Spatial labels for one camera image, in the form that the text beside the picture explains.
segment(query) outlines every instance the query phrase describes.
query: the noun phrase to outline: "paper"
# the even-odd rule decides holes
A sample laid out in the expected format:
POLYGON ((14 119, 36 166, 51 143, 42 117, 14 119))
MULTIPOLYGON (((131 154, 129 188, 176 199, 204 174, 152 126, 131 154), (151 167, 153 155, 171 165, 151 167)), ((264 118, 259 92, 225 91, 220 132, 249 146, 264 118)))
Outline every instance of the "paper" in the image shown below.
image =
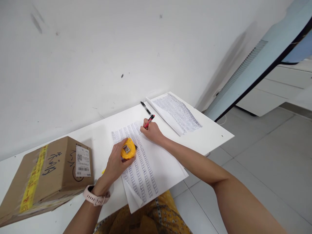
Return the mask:
POLYGON ((90 153, 89 150, 76 145, 76 177, 90 177, 90 153))
POLYGON ((179 136, 202 127, 186 105, 169 93, 147 101, 179 136))
POLYGON ((172 155, 146 139, 139 126, 132 123, 112 132, 115 144, 129 137, 138 147, 135 161, 122 174, 131 213, 188 176, 172 155))

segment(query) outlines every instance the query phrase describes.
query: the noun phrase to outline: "cabinet drawer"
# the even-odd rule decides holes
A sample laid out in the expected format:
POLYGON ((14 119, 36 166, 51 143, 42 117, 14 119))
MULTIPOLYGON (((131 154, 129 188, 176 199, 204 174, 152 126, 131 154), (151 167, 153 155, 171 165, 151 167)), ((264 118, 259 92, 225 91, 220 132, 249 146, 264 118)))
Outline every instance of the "cabinet drawer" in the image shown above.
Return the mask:
POLYGON ((262 116, 286 101, 286 98, 279 97, 259 89, 252 89, 236 105, 257 116, 262 116))
POLYGON ((287 99, 297 96, 303 90, 302 88, 286 85, 266 78, 255 88, 287 99))
POLYGON ((299 88, 307 88, 312 85, 312 72, 277 66, 266 76, 266 79, 299 88))

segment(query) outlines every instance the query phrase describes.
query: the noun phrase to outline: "person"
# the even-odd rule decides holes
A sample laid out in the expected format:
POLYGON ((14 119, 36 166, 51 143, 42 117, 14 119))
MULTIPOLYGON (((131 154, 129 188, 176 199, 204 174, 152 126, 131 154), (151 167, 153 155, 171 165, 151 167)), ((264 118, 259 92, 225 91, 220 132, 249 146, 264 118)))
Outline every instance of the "person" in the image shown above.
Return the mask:
MULTIPOLYGON (((229 234, 286 233, 269 211, 232 174, 205 156, 166 138, 155 122, 141 132, 172 154, 185 168, 209 184, 217 197, 222 220, 229 234)), ((133 163, 122 162, 120 152, 127 139, 113 146, 104 174, 92 194, 104 196, 113 182, 133 163)), ((65 234, 79 233, 191 233, 180 216, 169 191, 130 214, 126 205, 97 224, 102 206, 84 201, 65 234)))

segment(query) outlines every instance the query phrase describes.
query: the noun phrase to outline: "cardboard box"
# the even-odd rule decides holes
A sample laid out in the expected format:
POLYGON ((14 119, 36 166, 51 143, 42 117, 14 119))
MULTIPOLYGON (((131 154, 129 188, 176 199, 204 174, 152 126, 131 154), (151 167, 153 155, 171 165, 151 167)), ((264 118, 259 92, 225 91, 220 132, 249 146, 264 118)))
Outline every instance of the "cardboard box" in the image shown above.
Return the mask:
POLYGON ((53 141, 23 157, 0 206, 0 227, 52 211, 93 183, 91 148, 68 136, 53 141))

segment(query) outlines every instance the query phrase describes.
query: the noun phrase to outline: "pen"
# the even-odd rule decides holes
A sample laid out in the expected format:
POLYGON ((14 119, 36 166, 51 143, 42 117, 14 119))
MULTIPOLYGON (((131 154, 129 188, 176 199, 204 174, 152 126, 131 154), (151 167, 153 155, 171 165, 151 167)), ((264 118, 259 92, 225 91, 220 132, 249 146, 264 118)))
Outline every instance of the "pen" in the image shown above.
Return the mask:
POLYGON ((143 102, 141 102, 142 106, 145 108, 145 110, 147 111, 147 113, 151 116, 152 114, 150 113, 150 111, 147 109, 147 107, 145 106, 145 104, 143 102))
POLYGON ((153 120, 154 117, 155 117, 155 115, 151 115, 151 117, 149 118, 148 122, 144 125, 145 129, 149 126, 150 122, 153 120))

